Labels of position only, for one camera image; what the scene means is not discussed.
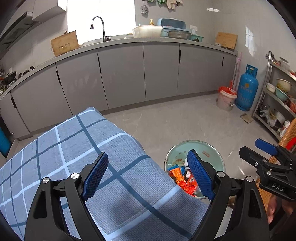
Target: blue plaid tablecloth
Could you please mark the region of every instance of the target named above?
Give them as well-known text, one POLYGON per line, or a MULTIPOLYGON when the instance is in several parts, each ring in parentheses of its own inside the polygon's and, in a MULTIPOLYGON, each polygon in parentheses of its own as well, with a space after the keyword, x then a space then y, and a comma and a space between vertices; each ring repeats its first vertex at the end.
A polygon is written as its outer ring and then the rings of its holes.
MULTIPOLYGON (((42 134, 0 169, 0 211, 23 240, 40 181, 67 178, 104 151, 109 166, 86 206, 107 241, 188 240, 207 205, 181 190, 132 136, 90 107, 42 134)), ((70 234, 79 238, 66 198, 70 234)))

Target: white plastic bucket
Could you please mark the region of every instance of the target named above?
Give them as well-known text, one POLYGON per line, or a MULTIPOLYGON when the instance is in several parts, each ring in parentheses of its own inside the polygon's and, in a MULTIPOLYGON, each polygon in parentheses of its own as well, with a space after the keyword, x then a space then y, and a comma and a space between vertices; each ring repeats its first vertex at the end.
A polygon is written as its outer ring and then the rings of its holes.
POLYGON ((231 111, 234 106, 234 100, 237 98, 237 93, 231 89, 234 94, 229 94, 224 90, 219 92, 217 106, 223 110, 231 111))

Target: green trash bin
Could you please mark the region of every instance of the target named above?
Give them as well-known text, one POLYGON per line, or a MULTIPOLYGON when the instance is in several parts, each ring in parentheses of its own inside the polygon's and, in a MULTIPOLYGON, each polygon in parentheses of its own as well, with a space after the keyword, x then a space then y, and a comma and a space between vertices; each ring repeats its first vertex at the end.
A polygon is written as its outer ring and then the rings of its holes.
MULTIPOLYGON (((198 140, 183 141, 175 145, 165 158, 165 172, 168 173, 168 168, 174 165, 178 165, 179 167, 183 166, 185 158, 187 158, 187 153, 190 150, 195 150, 202 161, 211 163, 216 171, 225 172, 224 161, 219 152, 210 144, 198 140)), ((204 199, 206 197, 200 192, 198 193, 197 198, 204 199)))

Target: white plastic basin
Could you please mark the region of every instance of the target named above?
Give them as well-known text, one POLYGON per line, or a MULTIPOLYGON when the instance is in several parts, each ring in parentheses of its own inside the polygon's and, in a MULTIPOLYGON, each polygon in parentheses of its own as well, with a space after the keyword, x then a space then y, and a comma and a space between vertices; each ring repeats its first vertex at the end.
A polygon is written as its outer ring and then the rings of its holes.
POLYGON ((162 26, 142 25, 133 29, 134 38, 159 38, 162 26))

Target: black faucet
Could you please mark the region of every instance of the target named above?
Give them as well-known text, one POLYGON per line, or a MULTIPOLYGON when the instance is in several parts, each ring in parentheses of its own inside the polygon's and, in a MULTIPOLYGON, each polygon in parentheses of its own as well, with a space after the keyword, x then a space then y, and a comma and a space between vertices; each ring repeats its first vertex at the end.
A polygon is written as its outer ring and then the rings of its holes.
POLYGON ((99 18, 99 19, 102 20, 102 24, 103 24, 103 42, 106 42, 106 35, 105 35, 104 21, 103 21, 103 19, 102 19, 101 17, 96 16, 96 17, 93 18, 93 20, 92 20, 92 22, 91 22, 91 29, 94 29, 94 19, 95 19, 95 18, 99 18))

